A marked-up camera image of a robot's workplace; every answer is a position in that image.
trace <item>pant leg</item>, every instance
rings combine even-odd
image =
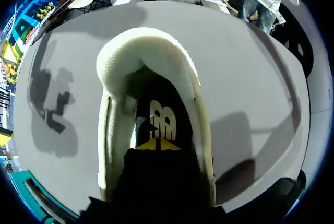
[[[272,25],[275,22],[276,15],[261,4],[259,5],[257,12],[258,12],[258,19],[256,22],[256,26],[266,34],[269,34]]]
[[[243,0],[242,8],[239,10],[238,18],[249,22],[249,18],[256,11],[259,1],[257,0]]]

